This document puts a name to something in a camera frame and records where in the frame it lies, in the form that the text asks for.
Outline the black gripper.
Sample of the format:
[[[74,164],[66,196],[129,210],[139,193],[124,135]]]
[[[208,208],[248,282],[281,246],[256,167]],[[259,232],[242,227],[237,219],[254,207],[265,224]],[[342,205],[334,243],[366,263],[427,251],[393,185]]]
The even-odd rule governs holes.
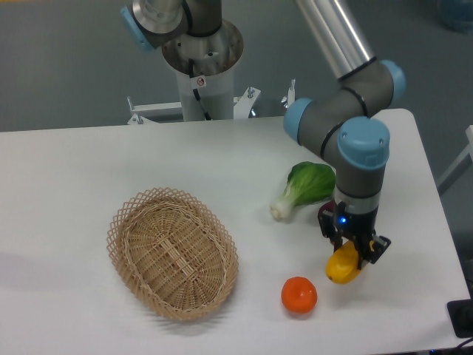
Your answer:
[[[376,263],[391,245],[389,238],[374,234],[377,213],[378,207],[368,213],[351,213],[346,204],[340,202],[334,203],[333,211],[319,209],[318,221],[322,235],[334,248],[343,246],[343,237],[348,240],[355,238],[357,268],[363,269],[368,263]]]

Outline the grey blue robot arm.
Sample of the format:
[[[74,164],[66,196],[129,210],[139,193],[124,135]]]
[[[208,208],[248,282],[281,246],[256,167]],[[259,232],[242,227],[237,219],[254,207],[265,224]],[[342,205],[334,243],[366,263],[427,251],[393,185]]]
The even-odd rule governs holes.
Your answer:
[[[358,268],[375,263],[390,241],[375,231],[389,130],[375,118],[403,95],[406,79],[391,61],[380,61],[344,1],[298,1],[339,91],[317,102],[300,98],[284,116],[286,133],[336,171],[333,199],[319,210],[319,225],[335,249],[350,240]],[[240,60],[239,31],[222,18],[220,1],[133,1],[120,12],[137,45],[160,48],[168,64],[186,78],[183,116],[189,121],[232,118],[233,101],[223,112],[204,88]]]

